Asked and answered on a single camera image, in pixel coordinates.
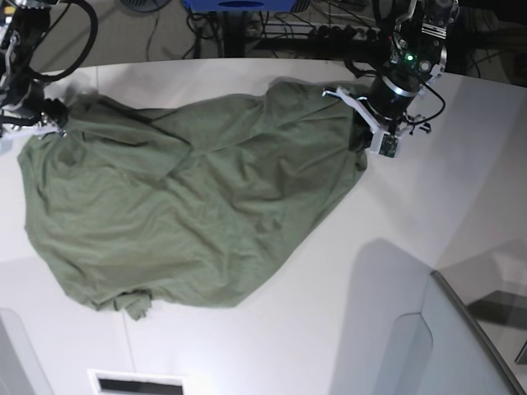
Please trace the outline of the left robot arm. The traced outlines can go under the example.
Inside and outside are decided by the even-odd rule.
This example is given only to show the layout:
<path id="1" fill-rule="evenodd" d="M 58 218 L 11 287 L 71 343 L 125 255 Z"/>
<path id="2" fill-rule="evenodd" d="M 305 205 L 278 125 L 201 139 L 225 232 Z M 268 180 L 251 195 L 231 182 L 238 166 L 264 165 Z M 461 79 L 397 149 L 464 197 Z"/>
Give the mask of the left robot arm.
<path id="1" fill-rule="evenodd" d="M 351 150 L 395 158 L 404 137 L 416 129 L 430 133 L 431 121 L 445 111 L 445 99 L 432 84 L 445 71 L 447 33 L 459 4 L 392 1 L 383 7 L 373 1 L 371 10 L 382 51 L 368 49 L 343 60 L 355 78 L 371 78 L 369 91 L 358 95 L 339 86 L 324 94 L 353 110 L 359 130 Z"/>

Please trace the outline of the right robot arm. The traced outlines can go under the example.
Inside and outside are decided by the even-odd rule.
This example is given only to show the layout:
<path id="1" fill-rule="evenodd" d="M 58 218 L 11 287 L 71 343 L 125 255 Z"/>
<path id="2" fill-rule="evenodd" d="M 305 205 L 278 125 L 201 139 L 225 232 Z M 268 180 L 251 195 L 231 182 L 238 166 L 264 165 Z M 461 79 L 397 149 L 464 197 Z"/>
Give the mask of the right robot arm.
<path id="1" fill-rule="evenodd" d="M 69 77 L 86 60 L 98 35 L 98 16 L 87 1 L 66 1 L 88 16 L 89 35 L 77 59 L 56 75 L 39 73 L 30 62 L 58 24 L 50 10 L 60 1 L 1 2 L 1 143 L 18 137 L 61 134 L 68 122 L 68 107 L 59 99 L 47 98 L 44 88 Z"/>

